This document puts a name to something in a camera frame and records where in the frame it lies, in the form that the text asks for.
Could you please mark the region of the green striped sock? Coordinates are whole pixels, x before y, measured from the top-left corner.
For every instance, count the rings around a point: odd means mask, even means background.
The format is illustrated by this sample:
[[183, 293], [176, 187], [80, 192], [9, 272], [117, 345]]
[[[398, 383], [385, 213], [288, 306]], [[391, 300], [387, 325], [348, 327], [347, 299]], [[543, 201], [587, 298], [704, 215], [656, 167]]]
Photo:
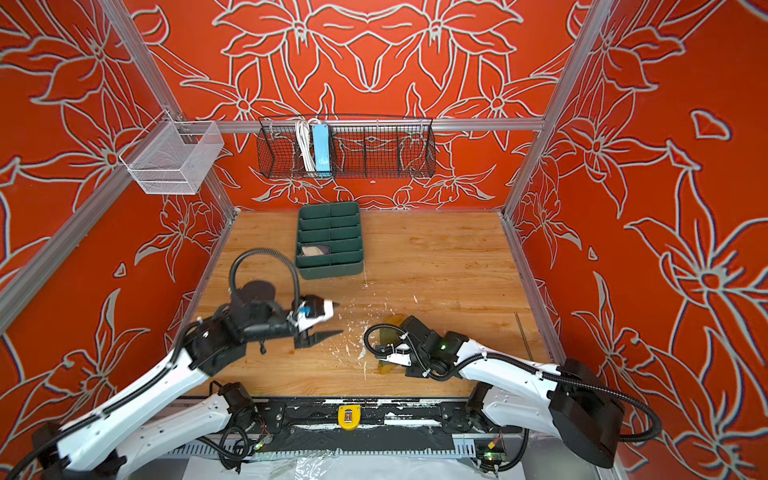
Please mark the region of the green striped sock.
[[[386, 323], [400, 327], [406, 318], [407, 316], [404, 314], [390, 315], [386, 319]], [[395, 346], [402, 344], [402, 340], [399, 338], [400, 334], [392, 329], [381, 329], [377, 331], [377, 334], [378, 340], [374, 342], [375, 346], [381, 344], [386, 346], [389, 343], [392, 343]], [[403, 365], [393, 364], [384, 360], [380, 360], [378, 362], [377, 370], [380, 375], [386, 375], [397, 368], [403, 368]]]

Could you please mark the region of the green compartment tray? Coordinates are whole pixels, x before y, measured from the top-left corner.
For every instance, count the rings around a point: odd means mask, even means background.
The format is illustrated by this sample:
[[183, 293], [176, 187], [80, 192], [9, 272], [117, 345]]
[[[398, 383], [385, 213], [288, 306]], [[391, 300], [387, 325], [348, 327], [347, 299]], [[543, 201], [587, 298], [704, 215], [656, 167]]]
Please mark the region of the green compartment tray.
[[[327, 245], [332, 253], [303, 257], [302, 245]], [[364, 242], [360, 206], [354, 201], [306, 205], [299, 209], [295, 265], [305, 280], [361, 274]]]

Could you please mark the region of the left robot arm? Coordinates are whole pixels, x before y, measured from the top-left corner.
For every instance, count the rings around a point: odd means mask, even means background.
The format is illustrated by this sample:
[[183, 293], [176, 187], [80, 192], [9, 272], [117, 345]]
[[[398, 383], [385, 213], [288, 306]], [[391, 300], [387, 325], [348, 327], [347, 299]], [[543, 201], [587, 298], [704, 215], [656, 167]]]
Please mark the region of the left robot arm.
[[[291, 275], [293, 301], [289, 309], [275, 300], [269, 282], [238, 286], [241, 264], [255, 255], [268, 255]], [[251, 343], [290, 338], [298, 349], [332, 337], [313, 327], [330, 320], [338, 303], [304, 295], [299, 271], [285, 255], [268, 248], [241, 253], [232, 263], [230, 301], [211, 316], [180, 330], [172, 350], [123, 391], [80, 418], [48, 423], [34, 432], [33, 449], [9, 472], [17, 479], [38, 462], [45, 479], [125, 479], [158, 457], [194, 439], [232, 429], [244, 434], [254, 421], [255, 408], [247, 391], [228, 387], [222, 394], [156, 420], [157, 413], [182, 394], [244, 357]]]

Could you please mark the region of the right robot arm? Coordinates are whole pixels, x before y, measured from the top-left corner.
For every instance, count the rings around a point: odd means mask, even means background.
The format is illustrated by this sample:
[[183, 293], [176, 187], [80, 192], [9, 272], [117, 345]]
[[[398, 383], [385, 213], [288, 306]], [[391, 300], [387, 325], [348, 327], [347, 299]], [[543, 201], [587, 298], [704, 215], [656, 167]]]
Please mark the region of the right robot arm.
[[646, 442], [662, 432], [662, 420], [648, 404], [607, 387], [574, 359], [524, 360], [457, 332], [440, 335], [414, 316], [369, 327], [363, 344], [410, 377], [475, 382], [467, 406], [481, 419], [555, 437], [596, 467], [612, 467], [619, 444]]

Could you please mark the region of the metal hex key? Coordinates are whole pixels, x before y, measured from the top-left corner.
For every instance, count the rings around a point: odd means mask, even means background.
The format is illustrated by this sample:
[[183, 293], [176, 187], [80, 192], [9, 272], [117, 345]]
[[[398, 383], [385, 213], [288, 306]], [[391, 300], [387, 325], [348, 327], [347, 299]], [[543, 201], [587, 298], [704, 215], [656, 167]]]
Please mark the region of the metal hex key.
[[514, 315], [515, 315], [516, 323], [518, 325], [520, 337], [521, 337], [521, 339], [523, 341], [523, 345], [525, 347], [527, 358], [528, 358], [529, 361], [534, 361], [533, 352], [531, 350], [530, 343], [529, 343], [527, 335], [526, 335], [526, 331], [525, 331], [525, 329], [523, 327], [522, 320], [521, 320], [518, 312], [514, 312]]

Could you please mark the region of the light blue box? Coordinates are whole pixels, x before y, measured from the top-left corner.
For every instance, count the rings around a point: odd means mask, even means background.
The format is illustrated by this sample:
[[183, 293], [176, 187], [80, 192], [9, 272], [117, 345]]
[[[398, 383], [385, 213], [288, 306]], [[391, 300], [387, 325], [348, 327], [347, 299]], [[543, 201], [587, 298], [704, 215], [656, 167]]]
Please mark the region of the light blue box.
[[328, 126], [322, 123], [313, 125], [312, 137], [314, 146], [315, 171], [319, 176], [330, 176], [330, 135]]

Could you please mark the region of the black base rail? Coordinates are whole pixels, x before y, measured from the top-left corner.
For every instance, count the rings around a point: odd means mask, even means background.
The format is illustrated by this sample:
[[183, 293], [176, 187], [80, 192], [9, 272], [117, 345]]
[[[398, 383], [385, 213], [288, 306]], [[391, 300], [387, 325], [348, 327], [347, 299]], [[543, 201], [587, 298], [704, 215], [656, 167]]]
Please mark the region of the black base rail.
[[[263, 452], [475, 457], [496, 441], [513, 453], [520, 427], [498, 427], [459, 397], [268, 397], [255, 401], [252, 435], [266, 436]], [[360, 405], [357, 429], [337, 422], [341, 405]]]

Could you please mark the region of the clear plastic wall bin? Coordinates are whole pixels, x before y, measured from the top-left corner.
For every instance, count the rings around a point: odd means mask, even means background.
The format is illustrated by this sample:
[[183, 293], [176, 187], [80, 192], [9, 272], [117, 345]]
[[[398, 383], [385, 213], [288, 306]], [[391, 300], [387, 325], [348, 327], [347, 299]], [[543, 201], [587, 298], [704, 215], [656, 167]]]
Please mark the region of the clear plastic wall bin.
[[215, 122], [193, 122], [181, 132], [173, 121], [158, 123], [121, 160], [148, 195], [196, 194], [224, 147]]

